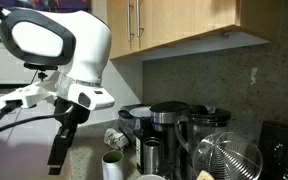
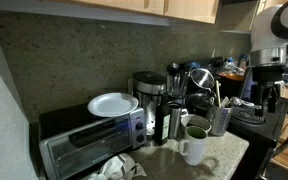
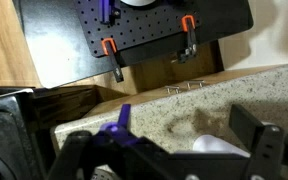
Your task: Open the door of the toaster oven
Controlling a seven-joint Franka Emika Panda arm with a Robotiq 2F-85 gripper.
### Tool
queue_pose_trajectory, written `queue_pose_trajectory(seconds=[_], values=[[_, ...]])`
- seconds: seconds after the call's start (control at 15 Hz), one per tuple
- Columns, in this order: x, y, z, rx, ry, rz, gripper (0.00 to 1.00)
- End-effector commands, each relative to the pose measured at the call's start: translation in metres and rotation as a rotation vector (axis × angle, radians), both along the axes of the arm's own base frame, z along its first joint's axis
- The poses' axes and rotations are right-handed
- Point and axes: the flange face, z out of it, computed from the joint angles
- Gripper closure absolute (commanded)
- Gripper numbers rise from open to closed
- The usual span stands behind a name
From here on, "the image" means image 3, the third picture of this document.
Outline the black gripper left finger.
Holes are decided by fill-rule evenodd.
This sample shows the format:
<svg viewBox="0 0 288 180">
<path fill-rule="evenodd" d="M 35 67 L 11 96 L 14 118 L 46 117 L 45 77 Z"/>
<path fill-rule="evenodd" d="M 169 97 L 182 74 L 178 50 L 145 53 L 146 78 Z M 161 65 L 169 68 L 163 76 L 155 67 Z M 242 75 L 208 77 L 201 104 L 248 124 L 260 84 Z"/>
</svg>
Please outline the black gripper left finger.
<svg viewBox="0 0 288 180">
<path fill-rule="evenodd" d="M 70 133 L 54 161 L 47 180 L 94 180 L 101 166 L 108 166 L 113 179 L 124 177 L 120 135 L 110 130 L 92 135 L 89 131 Z"/>
</svg>

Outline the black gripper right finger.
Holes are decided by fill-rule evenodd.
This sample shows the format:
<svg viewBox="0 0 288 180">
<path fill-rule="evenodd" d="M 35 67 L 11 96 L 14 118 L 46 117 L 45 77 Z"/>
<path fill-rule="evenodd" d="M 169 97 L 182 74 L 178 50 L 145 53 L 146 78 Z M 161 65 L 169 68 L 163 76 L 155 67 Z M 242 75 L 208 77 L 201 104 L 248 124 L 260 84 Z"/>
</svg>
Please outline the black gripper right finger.
<svg viewBox="0 0 288 180">
<path fill-rule="evenodd" d="M 264 125 L 243 106 L 231 106 L 229 127 L 250 152 L 244 176 L 248 180 L 278 180 L 284 151 L 284 131 Z"/>
</svg>

